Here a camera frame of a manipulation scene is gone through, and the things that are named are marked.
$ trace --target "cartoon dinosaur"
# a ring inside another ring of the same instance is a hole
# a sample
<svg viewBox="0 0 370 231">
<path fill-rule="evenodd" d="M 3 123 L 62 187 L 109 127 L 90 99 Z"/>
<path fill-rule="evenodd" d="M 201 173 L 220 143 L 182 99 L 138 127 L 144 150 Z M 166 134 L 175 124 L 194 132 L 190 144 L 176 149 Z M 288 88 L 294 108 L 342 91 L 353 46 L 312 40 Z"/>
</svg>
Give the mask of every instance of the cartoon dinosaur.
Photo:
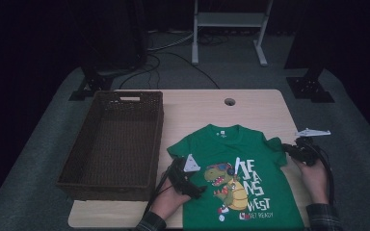
<svg viewBox="0 0 370 231">
<path fill-rule="evenodd" d="M 248 206 L 248 195 L 239 183 L 239 178 L 234 177 L 234 170 L 229 163 L 219 163 L 206 168 L 204 178 L 212 182 L 215 187 L 223 186 L 222 190 L 214 192 L 227 208 L 232 210 L 245 210 Z"/>
</svg>

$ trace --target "brown wicker basket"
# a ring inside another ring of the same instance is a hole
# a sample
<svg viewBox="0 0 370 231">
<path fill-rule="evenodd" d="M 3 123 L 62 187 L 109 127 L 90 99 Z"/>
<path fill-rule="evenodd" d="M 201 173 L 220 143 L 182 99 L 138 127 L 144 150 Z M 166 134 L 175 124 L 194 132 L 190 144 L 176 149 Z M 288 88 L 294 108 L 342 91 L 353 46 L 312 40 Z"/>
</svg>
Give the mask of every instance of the brown wicker basket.
<svg viewBox="0 0 370 231">
<path fill-rule="evenodd" d="M 98 91 L 57 186 L 75 200 L 149 200 L 164 120 L 161 91 Z"/>
</svg>

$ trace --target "shirt cuff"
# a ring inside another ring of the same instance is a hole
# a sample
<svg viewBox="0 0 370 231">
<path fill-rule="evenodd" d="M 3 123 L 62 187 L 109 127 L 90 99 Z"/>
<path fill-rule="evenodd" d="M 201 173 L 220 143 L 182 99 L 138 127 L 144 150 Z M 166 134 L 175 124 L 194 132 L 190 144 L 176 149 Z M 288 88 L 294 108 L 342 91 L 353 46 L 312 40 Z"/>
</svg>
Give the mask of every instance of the shirt cuff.
<svg viewBox="0 0 370 231">
<path fill-rule="evenodd" d="M 311 230 L 343 230 L 338 213 L 331 205 L 310 204 L 306 209 Z"/>
<path fill-rule="evenodd" d="M 165 221 L 152 212 L 146 212 L 138 223 L 136 230 L 139 231 L 161 231 L 167 227 Z"/>
</svg>

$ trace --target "white metal stand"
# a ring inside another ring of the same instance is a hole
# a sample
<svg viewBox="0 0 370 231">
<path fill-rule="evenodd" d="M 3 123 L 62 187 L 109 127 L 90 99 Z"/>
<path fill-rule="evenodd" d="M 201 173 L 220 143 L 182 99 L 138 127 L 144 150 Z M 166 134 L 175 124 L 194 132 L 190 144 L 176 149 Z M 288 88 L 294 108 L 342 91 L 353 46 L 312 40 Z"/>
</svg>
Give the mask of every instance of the white metal stand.
<svg viewBox="0 0 370 231">
<path fill-rule="evenodd" d="M 258 39 L 253 41 L 254 48 L 262 66 L 268 63 L 263 53 L 261 43 L 269 21 L 273 0 L 269 0 L 264 13 L 200 13 L 198 0 L 195 0 L 194 11 L 194 41 L 192 44 L 192 64 L 198 64 L 198 27 L 260 27 Z"/>
</svg>

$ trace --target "t-shirt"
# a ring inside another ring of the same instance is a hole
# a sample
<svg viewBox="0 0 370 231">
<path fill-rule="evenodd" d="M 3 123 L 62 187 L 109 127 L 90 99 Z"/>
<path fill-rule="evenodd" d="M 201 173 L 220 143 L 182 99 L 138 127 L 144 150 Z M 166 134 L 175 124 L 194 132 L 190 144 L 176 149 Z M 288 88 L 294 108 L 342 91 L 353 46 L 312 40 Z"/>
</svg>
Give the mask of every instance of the t-shirt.
<svg viewBox="0 0 370 231">
<path fill-rule="evenodd" d="M 279 138 L 267 141 L 262 132 L 241 125 L 208 124 L 168 152 L 173 157 L 192 154 L 200 171 L 191 182 L 207 186 L 199 199 L 184 204 L 184 230 L 303 230 L 280 169 L 287 160 Z"/>
</svg>

